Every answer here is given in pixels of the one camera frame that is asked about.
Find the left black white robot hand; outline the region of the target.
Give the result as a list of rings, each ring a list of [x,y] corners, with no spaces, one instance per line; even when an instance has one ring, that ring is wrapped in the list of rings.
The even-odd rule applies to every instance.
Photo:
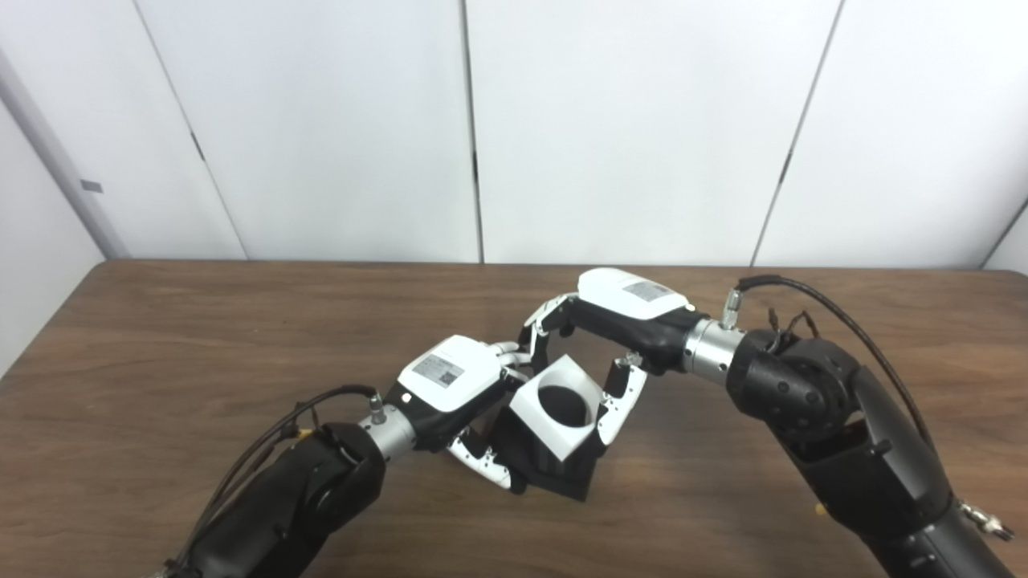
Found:
[[[530,362],[520,344],[444,338],[400,371],[386,393],[386,416],[374,418],[368,430],[386,460],[446,450],[495,486],[513,490],[510,468],[472,424],[528,381],[520,369]]]

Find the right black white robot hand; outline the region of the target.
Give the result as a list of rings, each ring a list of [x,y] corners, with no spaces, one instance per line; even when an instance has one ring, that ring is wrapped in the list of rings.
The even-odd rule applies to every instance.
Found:
[[[525,320],[517,344],[535,370],[549,366],[552,333],[570,337],[577,329],[625,351],[610,362],[596,432],[609,446],[634,409],[647,377],[684,373],[687,338],[708,315],[675,290],[619,268],[591,268],[577,279],[577,290],[545,301]]]

